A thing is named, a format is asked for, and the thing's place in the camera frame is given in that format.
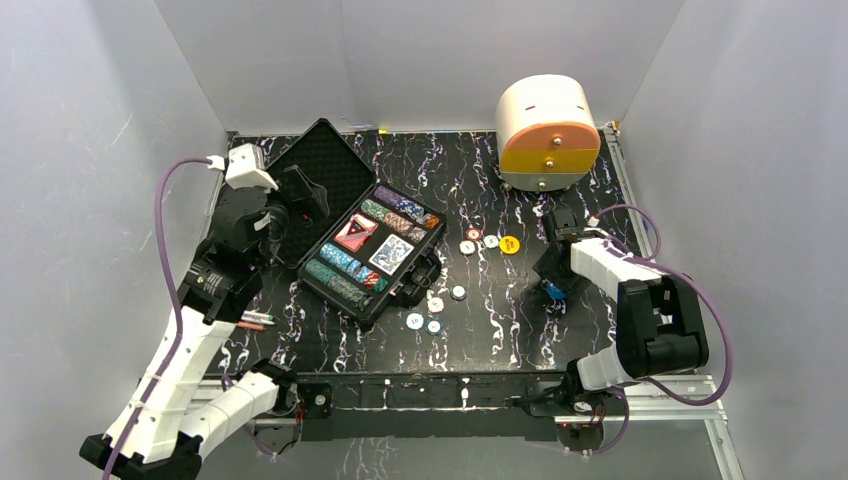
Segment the blue round button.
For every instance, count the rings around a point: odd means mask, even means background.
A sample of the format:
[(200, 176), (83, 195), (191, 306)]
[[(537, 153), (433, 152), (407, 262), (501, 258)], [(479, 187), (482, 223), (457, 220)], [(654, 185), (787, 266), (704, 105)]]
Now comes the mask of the blue round button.
[(551, 282), (544, 282), (544, 290), (554, 302), (563, 303), (567, 299), (567, 294)]

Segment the yellow dealer button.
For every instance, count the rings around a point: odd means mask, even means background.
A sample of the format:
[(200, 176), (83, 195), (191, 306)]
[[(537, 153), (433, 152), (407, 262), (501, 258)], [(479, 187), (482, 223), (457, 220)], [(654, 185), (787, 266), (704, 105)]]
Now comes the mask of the yellow dealer button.
[(506, 235), (500, 238), (498, 247), (502, 253), (514, 255), (520, 251), (521, 243), (517, 237)]

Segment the red playing card deck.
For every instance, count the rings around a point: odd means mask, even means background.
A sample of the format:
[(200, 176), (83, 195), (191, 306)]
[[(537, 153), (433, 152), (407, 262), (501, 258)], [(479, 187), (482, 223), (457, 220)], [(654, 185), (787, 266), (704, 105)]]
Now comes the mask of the red playing card deck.
[(363, 215), (354, 213), (334, 235), (333, 240), (351, 252), (357, 252), (376, 232), (379, 224)]

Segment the white blue poker chip five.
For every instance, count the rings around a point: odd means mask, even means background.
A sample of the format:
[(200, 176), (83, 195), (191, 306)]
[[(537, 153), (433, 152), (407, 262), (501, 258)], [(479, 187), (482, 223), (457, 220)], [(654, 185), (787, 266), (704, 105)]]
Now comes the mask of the white blue poker chip five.
[(485, 235), (482, 239), (482, 243), (487, 249), (495, 249), (499, 247), (500, 238), (493, 234)]

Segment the red white poker chip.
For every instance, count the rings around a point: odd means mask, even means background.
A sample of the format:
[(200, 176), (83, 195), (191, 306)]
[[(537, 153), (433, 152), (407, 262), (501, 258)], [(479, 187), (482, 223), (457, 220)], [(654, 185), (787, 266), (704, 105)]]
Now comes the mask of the red white poker chip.
[(466, 238), (469, 241), (479, 241), (482, 238), (482, 232), (477, 228), (471, 227), (466, 231)]

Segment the white poker chip one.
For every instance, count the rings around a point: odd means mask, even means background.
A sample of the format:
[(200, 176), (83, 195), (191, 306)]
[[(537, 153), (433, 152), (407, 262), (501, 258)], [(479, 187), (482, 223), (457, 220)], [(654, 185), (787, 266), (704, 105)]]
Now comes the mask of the white poker chip one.
[(471, 240), (463, 240), (459, 243), (459, 251), (462, 255), (470, 256), (475, 253), (476, 245)]

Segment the blue playing card deck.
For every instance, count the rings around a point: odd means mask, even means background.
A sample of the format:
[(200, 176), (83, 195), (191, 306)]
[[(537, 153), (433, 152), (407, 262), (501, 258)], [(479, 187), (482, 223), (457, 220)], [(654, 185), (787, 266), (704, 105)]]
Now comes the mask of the blue playing card deck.
[(395, 234), (390, 234), (369, 258), (369, 263), (392, 276), (414, 251), (414, 246)]

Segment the red white chip hundred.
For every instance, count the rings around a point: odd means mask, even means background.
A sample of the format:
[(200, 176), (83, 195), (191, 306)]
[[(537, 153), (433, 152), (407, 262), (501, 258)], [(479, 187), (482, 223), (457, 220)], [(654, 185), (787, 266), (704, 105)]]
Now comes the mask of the red white chip hundred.
[(432, 297), (427, 302), (427, 309), (432, 314), (441, 313), (445, 308), (445, 304), (442, 298)]

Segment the light blue chip ten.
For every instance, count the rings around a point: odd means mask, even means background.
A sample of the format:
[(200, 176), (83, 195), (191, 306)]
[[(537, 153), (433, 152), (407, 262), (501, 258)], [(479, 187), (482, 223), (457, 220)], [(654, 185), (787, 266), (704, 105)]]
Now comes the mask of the light blue chip ten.
[(411, 312), (406, 316), (405, 323), (410, 330), (420, 330), (425, 325), (425, 318), (421, 313)]

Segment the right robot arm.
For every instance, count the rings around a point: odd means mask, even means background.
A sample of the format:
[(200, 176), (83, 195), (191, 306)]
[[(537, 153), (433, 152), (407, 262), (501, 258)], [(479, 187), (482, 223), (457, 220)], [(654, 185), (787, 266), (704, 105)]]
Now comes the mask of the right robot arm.
[(640, 265), (597, 230), (585, 227), (567, 206), (546, 211), (541, 224), (548, 247), (533, 266), (566, 300), (589, 286), (615, 302), (616, 339), (568, 363), (559, 385), (530, 397), (550, 399), (577, 414), (590, 413), (611, 388), (653, 375), (705, 365), (709, 346), (699, 299), (684, 281)]

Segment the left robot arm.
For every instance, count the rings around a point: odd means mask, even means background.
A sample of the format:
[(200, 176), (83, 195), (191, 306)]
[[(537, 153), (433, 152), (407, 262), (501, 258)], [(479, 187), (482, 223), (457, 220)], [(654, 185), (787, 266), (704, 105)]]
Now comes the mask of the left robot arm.
[(298, 166), (229, 175), (226, 184), (183, 280), (166, 282), (172, 311), (135, 392), (112, 425), (80, 447), (107, 479), (194, 479), (208, 455), (256, 417), (302, 411), (296, 374), (269, 359), (225, 383), (216, 399), (191, 406), (287, 234), (329, 214), (325, 187)]

